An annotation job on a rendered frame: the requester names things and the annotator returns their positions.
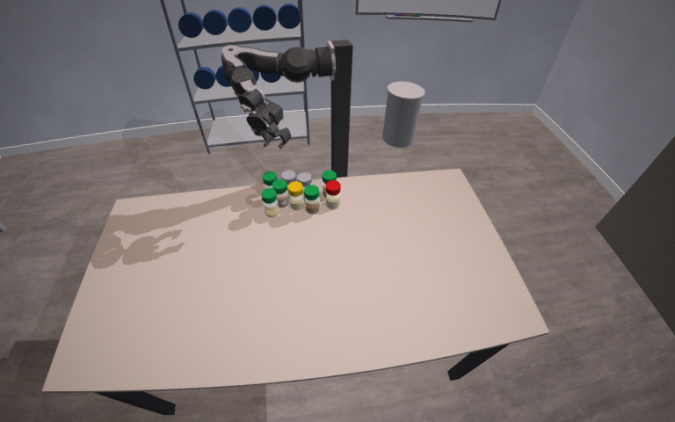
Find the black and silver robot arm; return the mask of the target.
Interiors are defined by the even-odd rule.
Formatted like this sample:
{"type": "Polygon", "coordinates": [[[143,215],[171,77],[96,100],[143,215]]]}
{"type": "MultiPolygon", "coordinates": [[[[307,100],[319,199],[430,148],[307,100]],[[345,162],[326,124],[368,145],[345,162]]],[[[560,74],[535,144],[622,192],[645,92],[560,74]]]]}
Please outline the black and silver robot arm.
{"type": "Polygon", "coordinates": [[[239,97],[245,113],[253,112],[265,101],[265,94],[258,88],[249,69],[272,74],[277,74],[278,71],[278,76],[282,75],[295,83],[305,81],[311,73],[312,76],[330,76],[331,81],[335,80],[335,47],[331,41],[327,41],[327,47],[316,47],[315,51],[291,47],[285,53],[278,54],[274,51],[233,45],[226,46],[221,51],[223,74],[239,97]]]}

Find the red bottle cap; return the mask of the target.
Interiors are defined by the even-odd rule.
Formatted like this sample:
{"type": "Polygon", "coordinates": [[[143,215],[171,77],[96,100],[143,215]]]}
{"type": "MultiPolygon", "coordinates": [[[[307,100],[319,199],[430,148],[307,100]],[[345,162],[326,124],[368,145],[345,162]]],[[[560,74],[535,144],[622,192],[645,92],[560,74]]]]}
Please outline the red bottle cap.
{"type": "Polygon", "coordinates": [[[326,183],[326,207],[330,210],[340,208],[340,187],[340,183],[336,180],[326,183]]]}

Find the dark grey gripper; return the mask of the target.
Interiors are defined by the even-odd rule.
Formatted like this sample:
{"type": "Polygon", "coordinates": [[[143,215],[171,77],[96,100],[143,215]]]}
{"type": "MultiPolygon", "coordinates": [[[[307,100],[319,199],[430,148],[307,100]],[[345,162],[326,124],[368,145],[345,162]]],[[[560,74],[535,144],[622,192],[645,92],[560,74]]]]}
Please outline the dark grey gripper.
{"type": "Polygon", "coordinates": [[[266,140],[264,143],[265,147],[274,139],[274,137],[280,136],[283,141],[278,146],[280,149],[291,139],[291,133],[287,127],[279,130],[277,125],[279,125],[279,121],[281,120],[283,120],[282,107],[268,98],[266,98],[265,101],[263,101],[263,103],[247,117],[247,122],[254,134],[257,136],[262,135],[266,140]],[[261,119],[264,119],[266,122],[261,119]]]}

